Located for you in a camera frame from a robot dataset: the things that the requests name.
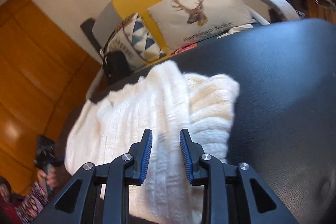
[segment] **deer pillow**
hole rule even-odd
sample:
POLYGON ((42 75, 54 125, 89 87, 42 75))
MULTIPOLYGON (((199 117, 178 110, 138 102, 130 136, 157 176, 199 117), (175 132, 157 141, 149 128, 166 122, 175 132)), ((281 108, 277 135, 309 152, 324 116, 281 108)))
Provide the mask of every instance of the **deer pillow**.
POLYGON ((170 53, 232 27, 252 23, 242 0, 163 0, 148 9, 170 53))

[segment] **cushion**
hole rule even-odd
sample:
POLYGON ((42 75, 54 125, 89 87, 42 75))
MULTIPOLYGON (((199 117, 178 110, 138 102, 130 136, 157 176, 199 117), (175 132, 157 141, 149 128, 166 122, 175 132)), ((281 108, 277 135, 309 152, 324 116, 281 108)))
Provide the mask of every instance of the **cushion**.
POLYGON ((168 51, 252 23, 242 0, 162 0, 148 9, 168 51))
POLYGON ((104 62, 107 53, 113 51, 123 52, 132 71, 166 56, 139 14, 130 15, 116 26, 104 47, 104 62))

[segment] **red fabric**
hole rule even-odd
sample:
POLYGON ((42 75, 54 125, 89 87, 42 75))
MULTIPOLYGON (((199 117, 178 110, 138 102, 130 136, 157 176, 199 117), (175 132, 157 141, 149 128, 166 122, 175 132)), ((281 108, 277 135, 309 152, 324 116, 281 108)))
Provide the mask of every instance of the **red fabric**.
POLYGON ((4 211, 13 224, 22 224, 21 219, 19 219, 15 210, 15 207, 20 205, 20 203, 20 201, 14 199, 12 200, 11 204, 8 204, 3 199, 2 195, 0 195, 0 208, 4 211))

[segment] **white knit sweater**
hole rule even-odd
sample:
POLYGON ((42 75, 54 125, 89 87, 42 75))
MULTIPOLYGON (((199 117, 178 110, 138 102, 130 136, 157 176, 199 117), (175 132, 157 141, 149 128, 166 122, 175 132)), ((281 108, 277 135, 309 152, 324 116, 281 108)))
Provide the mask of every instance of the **white knit sweater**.
POLYGON ((199 223, 203 188, 189 185, 179 133, 187 128, 206 153, 225 162, 238 93, 238 83, 226 75, 181 74, 173 61, 157 65, 138 83, 98 104, 85 103, 68 137, 66 168, 74 174, 86 162, 111 162, 150 128, 147 178, 129 187, 130 214, 159 224, 199 223))

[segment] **deer head print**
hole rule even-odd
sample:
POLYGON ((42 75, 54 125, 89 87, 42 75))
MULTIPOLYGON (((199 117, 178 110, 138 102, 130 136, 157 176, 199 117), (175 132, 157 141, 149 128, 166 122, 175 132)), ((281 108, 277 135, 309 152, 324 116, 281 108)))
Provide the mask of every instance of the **deer head print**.
POLYGON ((203 12, 202 3, 204 0, 197 0, 198 4, 195 8, 189 9, 188 7, 184 6, 180 0, 172 0, 172 5, 174 8, 178 8, 179 11, 184 10, 187 14, 189 14, 189 18, 187 23, 193 24, 197 22, 198 26, 203 26, 205 23, 208 22, 208 18, 203 12))

